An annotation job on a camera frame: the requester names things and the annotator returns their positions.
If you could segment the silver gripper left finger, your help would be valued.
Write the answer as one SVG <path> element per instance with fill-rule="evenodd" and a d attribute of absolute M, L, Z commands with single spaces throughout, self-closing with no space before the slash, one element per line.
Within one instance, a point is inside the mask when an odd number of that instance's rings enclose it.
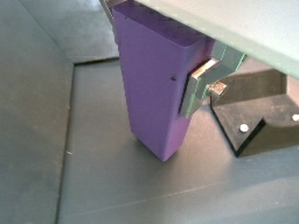
<path fill-rule="evenodd" d="M 103 10 L 107 14 L 107 18 L 111 24 L 115 23 L 114 15 L 112 15 L 112 8 L 122 4 L 126 0 L 99 0 Z"/>

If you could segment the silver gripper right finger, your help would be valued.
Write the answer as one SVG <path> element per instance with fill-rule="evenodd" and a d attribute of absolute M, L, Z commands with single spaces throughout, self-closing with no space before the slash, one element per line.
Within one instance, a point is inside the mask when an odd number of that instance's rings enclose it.
<path fill-rule="evenodd" d="M 221 79 L 239 70 L 246 57 L 243 52 L 215 41 L 210 57 L 189 74 L 181 106 L 181 115 L 185 118 L 193 116 L 210 96 L 217 99 L 223 96 L 227 85 Z"/>

